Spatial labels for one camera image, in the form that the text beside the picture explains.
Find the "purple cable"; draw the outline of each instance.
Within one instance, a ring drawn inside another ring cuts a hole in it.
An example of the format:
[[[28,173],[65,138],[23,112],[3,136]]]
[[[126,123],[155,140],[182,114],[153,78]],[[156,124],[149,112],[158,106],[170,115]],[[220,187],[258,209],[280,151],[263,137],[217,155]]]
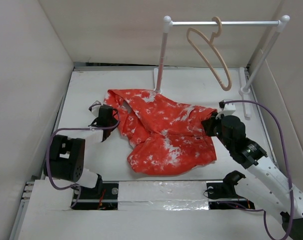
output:
[[[282,146],[282,153],[283,153],[283,158],[284,158],[284,162],[285,162],[285,167],[286,167],[286,172],[287,172],[287,177],[288,177],[288,187],[291,190],[293,188],[293,181],[292,181],[292,176],[290,173],[290,167],[289,167],[289,163],[288,163],[288,159],[287,159],[287,153],[286,153],[286,147],[285,147],[285,141],[284,141],[284,136],[283,136],[283,131],[281,128],[281,125],[279,123],[279,121],[277,120],[277,117],[272,113],[271,110],[269,110],[266,106],[255,102],[255,101],[250,101],[250,100],[232,100],[232,101],[225,101],[225,104],[232,104],[232,103],[249,103],[249,104],[255,104],[258,105],[260,107],[262,107],[263,109],[265,109],[271,116],[272,118],[275,120],[278,130],[279,130],[279,135],[280,135],[280,141],[281,141],[281,146]],[[279,240],[285,240],[289,237],[291,230],[292,230],[292,226],[293,226],[293,218],[294,218],[294,193],[291,190],[289,192],[289,197],[290,197],[290,216],[289,216],[289,223],[288,223],[288,228],[286,231],[285,236],[283,236],[283,238],[279,239]],[[273,238],[273,236],[271,235],[271,233],[268,230],[267,227],[267,221],[266,221],[266,212],[264,212],[263,214],[263,224],[264,227],[266,229],[267,235],[272,239],[272,240],[276,240],[275,238]]]
[[[56,131],[54,131],[52,133],[52,135],[50,136],[49,142],[48,142],[48,145],[47,145],[47,148],[46,148],[46,155],[45,155],[47,175],[48,175],[48,178],[49,178],[49,181],[50,181],[51,185],[56,190],[66,190],[66,189],[69,189],[69,188],[72,188],[72,187],[78,187],[78,196],[76,198],[76,201],[70,206],[71,208],[73,208],[76,205],[77,201],[79,200],[79,198],[81,196],[81,186],[77,183],[74,183],[74,184],[71,184],[69,186],[59,187],[54,183],[52,172],[51,172],[51,165],[50,165],[50,149],[51,149],[52,141],[53,141],[55,135],[60,131],[87,131],[87,130],[94,130],[95,131],[95,130],[108,130],[108,129],[116,128],[118,126],[118,124],[120,123],[120,116],[119,116],[118,112],[117,112],[117,116],[118,116],[118,121],[114,126],[107,126],[107,127],[74,127],[74,128],[63,127],[63,128],[59,128]]]
[[[245,212],[262,212],[264,211],[263,209],[247,209],[246,207],[244,207],[243,205],[237,203],[237,202],[232,202],[232,201],[218,201],[217,202],[218,204],[226,204],[227,206],[233,208],[233,209],[237,209],[237,210],[242,210],[242,211],[245,211]]]

